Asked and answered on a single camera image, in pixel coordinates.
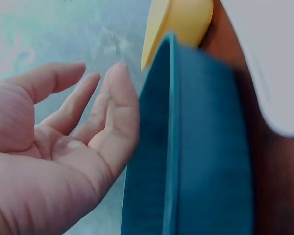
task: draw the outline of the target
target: yellow plastic lid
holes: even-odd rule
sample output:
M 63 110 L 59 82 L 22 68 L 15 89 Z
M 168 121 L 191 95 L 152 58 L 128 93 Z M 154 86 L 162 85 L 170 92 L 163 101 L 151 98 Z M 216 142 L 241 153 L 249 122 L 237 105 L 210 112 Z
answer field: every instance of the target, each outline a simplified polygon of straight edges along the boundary
M 197 47 L 208 29 L 212 13 L 212 0 L 153 0 L 146 26 L 141 68 L 151 64 L 167 32 L 174 32 L 180 43 Z

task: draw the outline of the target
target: gray surface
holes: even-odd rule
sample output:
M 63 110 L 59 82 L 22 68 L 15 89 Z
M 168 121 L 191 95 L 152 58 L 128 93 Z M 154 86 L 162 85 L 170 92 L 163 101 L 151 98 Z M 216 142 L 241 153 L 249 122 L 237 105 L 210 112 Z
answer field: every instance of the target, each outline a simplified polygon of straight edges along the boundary
M 47 61 L 86 62 L 86 72 L 105 74 L 117 61 L 129 64 L 136 91 L 144 83 L 141 50 L 151 0 L 0 1 L 0 79 Z M 67 89 L 36 105 L 36 123 L 57 110 Z M 81 121 L 87 118 L 93 95 Z M 120 233 L 124 174 L 103 202 L 66 235 Z

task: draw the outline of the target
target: hand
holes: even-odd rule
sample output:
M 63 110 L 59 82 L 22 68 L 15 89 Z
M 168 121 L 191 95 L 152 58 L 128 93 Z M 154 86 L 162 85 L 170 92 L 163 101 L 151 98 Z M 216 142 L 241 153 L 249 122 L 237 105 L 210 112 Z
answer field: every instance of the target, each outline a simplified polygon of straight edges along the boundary
M 83 79 L 34 125 L 34 104 L 77 83 L 84 63 L 52 63 L 0 82 L 0 234 L 62 234 L 94 209 L 125 168 L 139 135 L 139 105 L 125 64 Z

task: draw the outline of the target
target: white object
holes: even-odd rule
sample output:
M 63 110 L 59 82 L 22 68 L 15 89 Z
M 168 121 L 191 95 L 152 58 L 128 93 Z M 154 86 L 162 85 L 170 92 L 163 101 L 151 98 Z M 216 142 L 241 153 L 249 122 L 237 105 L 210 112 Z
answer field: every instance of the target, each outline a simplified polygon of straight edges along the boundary
M 221 0 L 266 123 L 294 137 L 294 0 Z

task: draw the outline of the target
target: teal fabric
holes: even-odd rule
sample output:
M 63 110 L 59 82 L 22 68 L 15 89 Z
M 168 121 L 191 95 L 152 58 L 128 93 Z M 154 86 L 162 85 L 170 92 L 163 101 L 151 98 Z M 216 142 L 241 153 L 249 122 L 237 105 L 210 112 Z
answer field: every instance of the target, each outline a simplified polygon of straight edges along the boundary
M 140 109 L 121 234 L 251 235 L 249 149 L 231 69 L 170 34 L 150 68 Z

